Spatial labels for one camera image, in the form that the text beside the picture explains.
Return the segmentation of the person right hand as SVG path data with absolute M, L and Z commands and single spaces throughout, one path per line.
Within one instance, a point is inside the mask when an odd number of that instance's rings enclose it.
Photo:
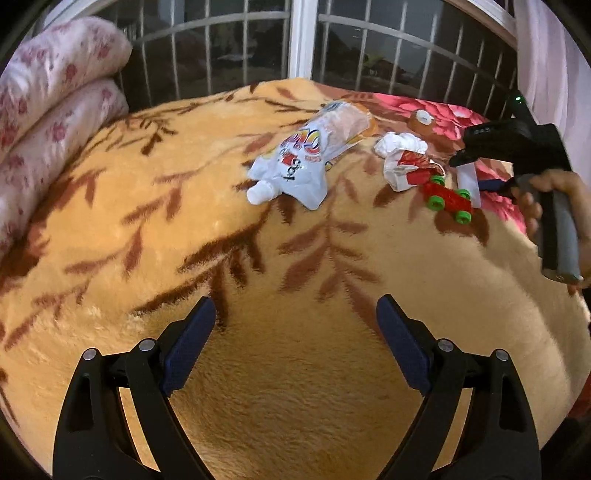
M 585 288 L 590 286 L 590 190 L 577 173 L 556 169 L 546 170 L 542 174 L 532 177 L 530 183 L 540 192 L 558 190 L 569 198 L 577 229 L 579 268 L 583 275 L 583 281 L 576 285 L 568 285 L 567 291 L 570 296 L 581 294 Z M 524 217 L 527 236 L 536 244 L 536 234 L 540 227 L 543 208 L 531 193 L 521 190 L 519 187 L 513 187 L 511 191 Z

